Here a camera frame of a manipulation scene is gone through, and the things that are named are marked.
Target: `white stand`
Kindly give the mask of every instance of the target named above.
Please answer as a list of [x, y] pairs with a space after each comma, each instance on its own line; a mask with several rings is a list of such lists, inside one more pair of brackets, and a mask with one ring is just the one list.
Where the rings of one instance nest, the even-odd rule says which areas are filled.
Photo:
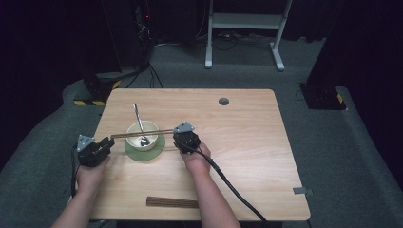
[[278, 71], [284, 70], [284, 64], [279, 56], [278, 45], [287, 22], [293, 0], [287, 0], [284, 13], [281, 15], [267, 14], [238, 14], [238, 13], [214, 13], [213, 0], [210, 0], [210, 14], [208, 18], [208, 38], [205, 52], [205, 67], [213, 67], [212, 35], [213, 28], [229, 29], [270, 29], [277, 30], [275, 43], [270, 43], [270, 49], [276, 61]]

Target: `hand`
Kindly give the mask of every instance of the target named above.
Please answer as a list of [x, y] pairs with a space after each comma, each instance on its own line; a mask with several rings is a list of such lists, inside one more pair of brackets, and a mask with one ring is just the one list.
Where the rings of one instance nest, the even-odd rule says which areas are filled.
[[[201, 142], [201, 144], [199, 145], [198, 150], [205, 154], [207, 157], [211, 156], [210, 150], [203, 142]], [[181, 153], [181, 156], [184, 160], [187, 170], [192, 174], [193, 177], [199, 175], [210, 175], [210, 164], [202, 155], [193, 152], [192, 154]]]
[[86, 193], [96, 195], [98, 187], [104, 178], [104, 171], [110, 157], [107, 156], [98, 166], [86, 167], [80, 166], [77, 171], [77, 193]]

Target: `chopsticks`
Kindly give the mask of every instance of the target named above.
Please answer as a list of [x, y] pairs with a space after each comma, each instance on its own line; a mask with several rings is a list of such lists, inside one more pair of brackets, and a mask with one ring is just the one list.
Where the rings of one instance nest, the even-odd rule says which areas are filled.
[[158, 197], [147, 197], [145, 205], [161, 207], [199, 208], [199, 204], [196, 200]]
[[110, 139], [118, 139], [118, 138], [129, 138], [136, 136], [150, 136], [150, 135], [162, 135], [162, 134], [173, 134], [173, 130], [158, 130], [158, 131], [145, 131], [145, 132], [135, 132], [135, 133], [126, 133], [126, 134], [116, 134], [111, 135]]

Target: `person's right hand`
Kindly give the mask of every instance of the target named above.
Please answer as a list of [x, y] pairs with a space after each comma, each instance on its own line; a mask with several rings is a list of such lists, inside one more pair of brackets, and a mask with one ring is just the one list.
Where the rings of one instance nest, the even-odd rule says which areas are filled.
[[[205, 154], [207, 157], [211, 156], [210, 150], [203, 142], [201, 142], [201, 144], [199, 145], [198, 150]], [[199, 175], [210, 175], [210, 164], [202, 155], [193, 152], [192, 154], [181, 153], [181, 156], [184, 160], [187, 170], [192, 174], [193, 177]]]

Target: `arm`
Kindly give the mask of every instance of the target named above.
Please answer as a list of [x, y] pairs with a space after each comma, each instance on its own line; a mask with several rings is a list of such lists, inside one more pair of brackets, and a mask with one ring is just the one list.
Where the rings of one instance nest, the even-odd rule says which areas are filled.
[[77, 172], [78, 190], [65, 210], [51, 226], [55, 227], [87, 227], [98, 187], [103, 179], [104, 170], [110, 157], [106, 157], [98, 166], [88, 168], [81, 166]]
[[[203, 142], [200, 149], [203, 154], [211, 155]], [[210, 176], [210, 164], [197, 153], [181, 155], [196, 187], [202, 226], [240, 227], [237, 217]]]

